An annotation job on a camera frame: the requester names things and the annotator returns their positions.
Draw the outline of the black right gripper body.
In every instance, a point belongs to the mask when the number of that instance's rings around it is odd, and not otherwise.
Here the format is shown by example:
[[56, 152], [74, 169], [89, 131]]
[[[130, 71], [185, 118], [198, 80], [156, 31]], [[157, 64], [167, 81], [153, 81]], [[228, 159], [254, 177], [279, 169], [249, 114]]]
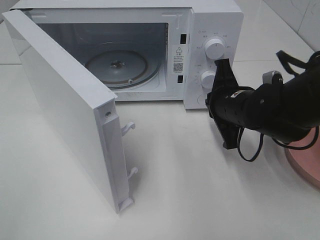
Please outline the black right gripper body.
[[206, 106], [218, 129], [253, 128], [247, 106], [253, 89], [248, 86], [213, 86], [207, 95]]

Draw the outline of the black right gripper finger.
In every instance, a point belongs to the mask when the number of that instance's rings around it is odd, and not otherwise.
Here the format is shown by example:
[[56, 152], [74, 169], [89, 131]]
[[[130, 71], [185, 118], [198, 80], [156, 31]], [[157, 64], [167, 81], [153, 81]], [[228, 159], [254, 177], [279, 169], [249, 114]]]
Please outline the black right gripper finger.
[[214, 61], [216, 65], [215, 77], [212, 85], [213, 90], [221, 88], [237, 89], [238, 82], [232, 71], [230, 60], [228, 58], [218, 59]]
[[240, 127], [241, 127], [241, 125], [237, 122], [237, 119], [234, 117], [230, 119], [213, 117], [213, 120], [223, 139], [223, 147], [227, 150], [237, 149], [238, 136], [239, 136]]

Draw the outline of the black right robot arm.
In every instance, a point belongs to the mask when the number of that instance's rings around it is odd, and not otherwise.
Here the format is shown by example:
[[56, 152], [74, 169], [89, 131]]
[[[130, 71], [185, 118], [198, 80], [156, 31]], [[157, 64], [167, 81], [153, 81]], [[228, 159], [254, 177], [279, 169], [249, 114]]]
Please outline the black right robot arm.
[[293, 79], [283, 82], [279, 73], [268, 73], [257, 89], [238, 85], [229, 59], [215, 60], [205, 104], [225, 149], [237, 148], [240, 128], [289, 144], [320, 125], [320, 53], [314, 52], [308, 62], [282, 50], [276, 55]]

